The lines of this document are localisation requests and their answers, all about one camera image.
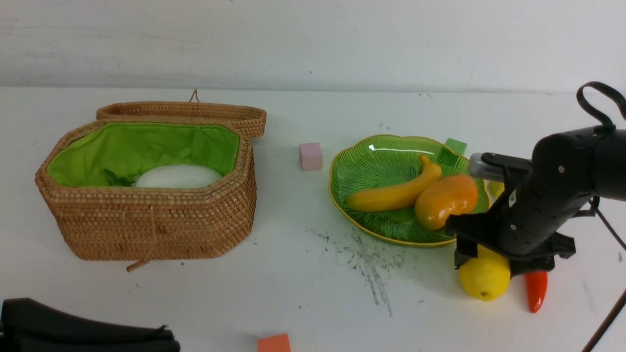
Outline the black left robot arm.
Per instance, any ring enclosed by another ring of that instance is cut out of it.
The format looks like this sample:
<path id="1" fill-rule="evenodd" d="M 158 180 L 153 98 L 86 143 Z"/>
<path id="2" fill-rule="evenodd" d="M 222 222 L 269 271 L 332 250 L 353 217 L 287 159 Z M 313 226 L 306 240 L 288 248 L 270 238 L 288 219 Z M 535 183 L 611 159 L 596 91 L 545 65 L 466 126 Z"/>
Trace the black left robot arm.
<path id="1" fill-rule="evenodd" d="M 80 318 L 31 298 L 1 306 L 3 352 L 179 352 L 166 326 L 143 328 Z"/>

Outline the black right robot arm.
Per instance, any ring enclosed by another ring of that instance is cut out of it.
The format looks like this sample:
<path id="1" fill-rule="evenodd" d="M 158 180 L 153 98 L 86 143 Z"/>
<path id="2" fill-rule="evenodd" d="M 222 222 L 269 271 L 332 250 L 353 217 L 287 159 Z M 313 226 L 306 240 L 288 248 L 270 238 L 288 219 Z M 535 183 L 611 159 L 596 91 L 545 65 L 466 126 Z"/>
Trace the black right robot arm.
<path id="1" fill-rule="evenodd" d="M 512 276 L 549 272 L 555 256 L 576 253 L 574 238 L 559 233 L 564 223 L 596 216 L 600 198 L 625 200 L 625 131 L 590 127 L 551 134 L 530 159 L 476 153 L 468 170 L 505 189 L 487 212 L 447 219 L 445 231 L 457 239 L 456 269 L 485 248 L 508 259 Z"/>

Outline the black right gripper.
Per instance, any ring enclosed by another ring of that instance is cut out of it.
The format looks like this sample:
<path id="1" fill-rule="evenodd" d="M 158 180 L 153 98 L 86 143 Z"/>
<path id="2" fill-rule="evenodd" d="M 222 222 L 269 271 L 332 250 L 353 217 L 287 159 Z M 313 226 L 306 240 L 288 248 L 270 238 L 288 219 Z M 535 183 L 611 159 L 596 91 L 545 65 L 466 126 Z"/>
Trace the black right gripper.
<path id="1" fill-rule="evenodd" d="M 445 230 L 456 237 L 454 267 L 460 269 L 478 258 L 481 245 L 507 258 L 511 276 L 555 268 L 555 257 L 569 259 L 576 254 L 575 239 L 559 233 L 572 218 L 594 216 L 595 198 L 565 184 L 543 187 L 533 173 L 505 191 L 484 213 L 451 215 Z"/>

